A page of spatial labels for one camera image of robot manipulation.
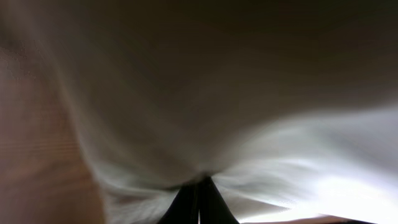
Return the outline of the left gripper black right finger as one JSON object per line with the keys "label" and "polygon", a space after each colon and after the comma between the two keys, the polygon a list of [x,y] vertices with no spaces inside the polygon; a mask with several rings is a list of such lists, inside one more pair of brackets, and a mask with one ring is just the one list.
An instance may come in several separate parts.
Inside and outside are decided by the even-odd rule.
{"label": "left gripper black right finger", "polygon": [[211,177],[199,184],[199,215],[201,224],[239,224],[223,200]]}

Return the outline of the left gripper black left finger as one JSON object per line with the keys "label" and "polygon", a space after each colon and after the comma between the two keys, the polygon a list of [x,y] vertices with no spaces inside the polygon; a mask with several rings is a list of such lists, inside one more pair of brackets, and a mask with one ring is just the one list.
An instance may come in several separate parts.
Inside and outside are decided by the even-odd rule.
{"label": "left gripper black left finger", "polygon": [[184,185],[158,224],[198,224],[198,186]]}

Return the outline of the beige cotton shorts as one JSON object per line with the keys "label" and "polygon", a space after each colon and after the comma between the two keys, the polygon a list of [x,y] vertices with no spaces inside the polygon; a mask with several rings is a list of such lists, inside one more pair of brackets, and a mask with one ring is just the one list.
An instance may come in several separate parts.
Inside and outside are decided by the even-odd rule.
{"label": "beige cotton shorts", "polygon": [[108,223],[211,177],[239,221],[397,222],[396,1],[2,1]]}

